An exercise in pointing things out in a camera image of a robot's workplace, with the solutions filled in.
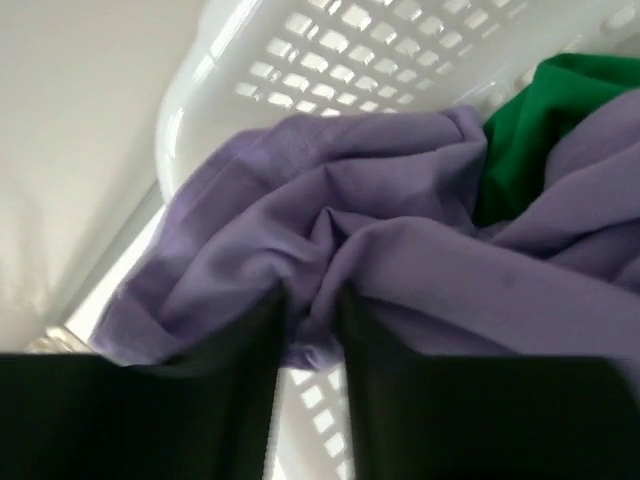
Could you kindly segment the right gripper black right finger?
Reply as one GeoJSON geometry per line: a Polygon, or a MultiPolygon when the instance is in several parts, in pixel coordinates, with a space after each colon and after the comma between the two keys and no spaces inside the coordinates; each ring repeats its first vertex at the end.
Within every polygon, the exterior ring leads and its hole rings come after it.
{"type": "Polygon", "coordinates": [[[359,479],[635,479],[639,389],[594,357],[425,356],[339,301],[359,479]]]}

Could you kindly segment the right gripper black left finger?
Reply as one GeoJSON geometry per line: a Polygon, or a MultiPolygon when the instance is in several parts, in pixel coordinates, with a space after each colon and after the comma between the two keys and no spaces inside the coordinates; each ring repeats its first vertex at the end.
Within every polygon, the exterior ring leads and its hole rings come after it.
{"type": "Polygon", "coordinates": [[[1,358],[5,479],[259,479],[285,298],[157,366],[92,354],[1,358]]]}

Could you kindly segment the purple t shirt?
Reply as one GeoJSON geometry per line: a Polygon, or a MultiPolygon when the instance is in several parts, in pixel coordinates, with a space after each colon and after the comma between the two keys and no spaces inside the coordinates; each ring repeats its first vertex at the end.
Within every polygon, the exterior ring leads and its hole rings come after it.
{"type": "Polygon", "coordinates": [[[511,221],[472,221],[486,138],[475,112],[294,116],[238,134],[190,176],[117,288],[92,346],[167,359],[288,299],[285,362],[341,358],[333,327],[352,283],[425,354],[639,359],[639,94],[555,146],[543,190],[511,221]]]}

